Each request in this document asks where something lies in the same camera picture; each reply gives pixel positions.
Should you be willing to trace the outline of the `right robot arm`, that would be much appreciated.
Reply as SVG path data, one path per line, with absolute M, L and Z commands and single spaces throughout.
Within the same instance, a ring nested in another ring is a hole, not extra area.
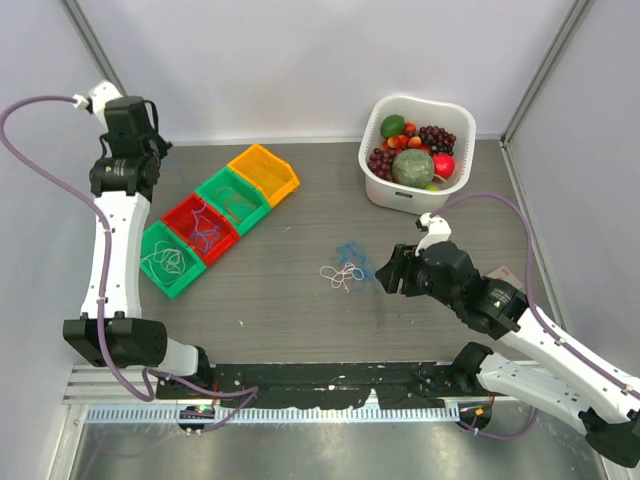
M 538 364 L 518 367 L 479 344 L 456 357 L 451 380 L 465 395 L 481 388 L 524 401 L 583 434 L 601 456 L 639 464 L 639 380 L 556 325 L 511 284 L 483 276 L 450 241 L 425 249 L 398 244 L 375 274 L 388 294 L 426 295 L 470 329 Z

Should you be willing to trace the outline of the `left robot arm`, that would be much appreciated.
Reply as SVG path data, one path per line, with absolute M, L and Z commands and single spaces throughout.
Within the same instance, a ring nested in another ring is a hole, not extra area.
M 190 398 L 203 398 L 213 385 L 206 353 L 144 319 L 140 303 L 143 230 L 171 147 L 159 134 L 157 109 L 140 96 L 104 88 L 90 93 L 87 107 L 106 128 L 89 173 L 89 203 L 99 212 L 89 287 L 79 318 L 64 322 L 63 337 L 94 367 L 151 367 L 179 376 Z

